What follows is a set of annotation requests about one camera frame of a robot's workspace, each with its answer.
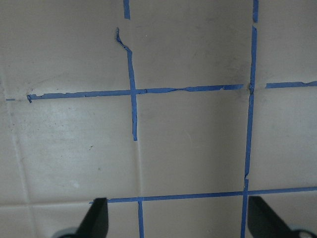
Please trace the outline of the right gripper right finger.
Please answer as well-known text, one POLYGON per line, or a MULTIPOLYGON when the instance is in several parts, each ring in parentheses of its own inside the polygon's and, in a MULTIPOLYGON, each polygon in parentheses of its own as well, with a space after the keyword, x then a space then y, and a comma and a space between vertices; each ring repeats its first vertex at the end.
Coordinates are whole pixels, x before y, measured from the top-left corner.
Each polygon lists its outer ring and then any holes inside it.
POLYGON ((254 238, 296 238, 286 223, 260 197, 248 198, 248 229, 254 238))

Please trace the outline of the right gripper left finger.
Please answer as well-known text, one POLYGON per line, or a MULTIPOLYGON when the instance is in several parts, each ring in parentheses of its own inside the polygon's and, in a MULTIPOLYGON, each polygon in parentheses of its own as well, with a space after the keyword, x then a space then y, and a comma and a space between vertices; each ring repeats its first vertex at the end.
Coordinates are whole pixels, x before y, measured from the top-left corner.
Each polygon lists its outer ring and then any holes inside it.
POLYGON ((107 199, 96 198, 75 232, 75 237, 105 238, 108 233, 108 228, 107 199))

